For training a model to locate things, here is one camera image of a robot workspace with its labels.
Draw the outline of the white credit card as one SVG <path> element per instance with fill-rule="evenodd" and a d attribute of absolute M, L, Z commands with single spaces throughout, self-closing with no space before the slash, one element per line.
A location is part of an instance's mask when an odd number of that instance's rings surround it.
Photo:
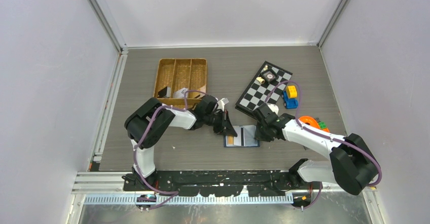
<path fill-rule="evenodd" d="M 234 126 L 237 137 L 234 139 L 234 146 L 237 147 L 259 147 L 260 142 L 255 139 L 256 126 Z"/>

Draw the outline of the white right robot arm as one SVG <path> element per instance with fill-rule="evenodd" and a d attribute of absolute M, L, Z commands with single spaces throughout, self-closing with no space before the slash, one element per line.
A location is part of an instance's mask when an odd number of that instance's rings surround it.
<path fill-rule="evenodd" d="M 293 187 L 302 189 L 309 182 L 329 182 L 357 196 L 365 187 L 381 182 L 381 166 L 359 135 L 343 136 L 316 129 L 290 114 L 279 116 L 266 103 L 257 107 L 253 116 L 257 120 L 255 136 L 258 140 L 294 142 L 326 159 L 299 160 L 289 169 Z"/>

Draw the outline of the blue card holder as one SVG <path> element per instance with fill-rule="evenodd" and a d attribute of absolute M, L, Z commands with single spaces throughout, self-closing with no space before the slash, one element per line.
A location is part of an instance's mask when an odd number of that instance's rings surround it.
<path fill-rule="evenodd" d="M 224 147 L 260 147 L 260 141 L 255 139 L 256 125 L 233 126 L 237 137 L 225 136 Z"/>

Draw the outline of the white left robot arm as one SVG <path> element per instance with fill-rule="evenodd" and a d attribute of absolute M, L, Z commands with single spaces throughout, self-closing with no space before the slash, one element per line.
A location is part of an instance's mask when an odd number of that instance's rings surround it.
<path fill-rule="evenodd" d="M 169 127 L 195 130 L 208 125 L 213 127 L 215 134 L 237 136 L 228 111 L 222 105 L 224 101 L 224 98 L 218 100 L 203 94 L 191 108 L 185 99 L 185 108 L 180 109 L 152 97 L 126 119 L 124 127 L 133 147 L 133 171 L 138 175 L 136 184 L 142 190 L 148 191 L 155 186 L 154 145 Z"/>

